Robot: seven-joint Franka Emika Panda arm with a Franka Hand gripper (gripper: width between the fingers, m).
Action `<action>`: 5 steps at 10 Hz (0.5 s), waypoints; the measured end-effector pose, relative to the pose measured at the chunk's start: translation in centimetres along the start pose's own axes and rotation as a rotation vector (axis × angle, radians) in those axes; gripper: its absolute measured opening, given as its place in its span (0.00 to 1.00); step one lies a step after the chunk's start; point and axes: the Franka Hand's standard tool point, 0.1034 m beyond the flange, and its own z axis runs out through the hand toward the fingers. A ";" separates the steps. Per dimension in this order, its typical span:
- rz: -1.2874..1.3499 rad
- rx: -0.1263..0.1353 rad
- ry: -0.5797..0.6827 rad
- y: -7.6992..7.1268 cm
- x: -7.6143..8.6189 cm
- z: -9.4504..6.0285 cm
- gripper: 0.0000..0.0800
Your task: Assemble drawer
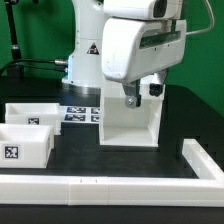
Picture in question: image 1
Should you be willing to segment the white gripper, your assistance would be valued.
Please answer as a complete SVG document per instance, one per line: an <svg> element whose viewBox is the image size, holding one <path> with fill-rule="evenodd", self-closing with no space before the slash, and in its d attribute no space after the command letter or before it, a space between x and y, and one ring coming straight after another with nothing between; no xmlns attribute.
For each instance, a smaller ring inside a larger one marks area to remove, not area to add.
<svg viewBox="0 0 224 224"><path fill-rule="evenodd" d="M123 83L125 105L137 108L141 105L138 79L156 72L149 94L160 96L166 79L164 69L181 62L185 40L185 20L146 22L110 18L103 30L102 73L107 80Z"/></svg>

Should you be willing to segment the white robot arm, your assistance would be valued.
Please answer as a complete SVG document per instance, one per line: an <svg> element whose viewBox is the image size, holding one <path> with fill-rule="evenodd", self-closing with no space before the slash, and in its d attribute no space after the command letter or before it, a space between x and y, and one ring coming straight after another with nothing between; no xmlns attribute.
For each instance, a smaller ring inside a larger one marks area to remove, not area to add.
<svg viewBox="0 0 224 224"><path fill-rule="evenodd" d="M63 85L98 94L107 80L123 86L125 104L141 105L140 85L163 93L168 69L181 62L186 40L183 0L72 0L75 49Z"/></svg>

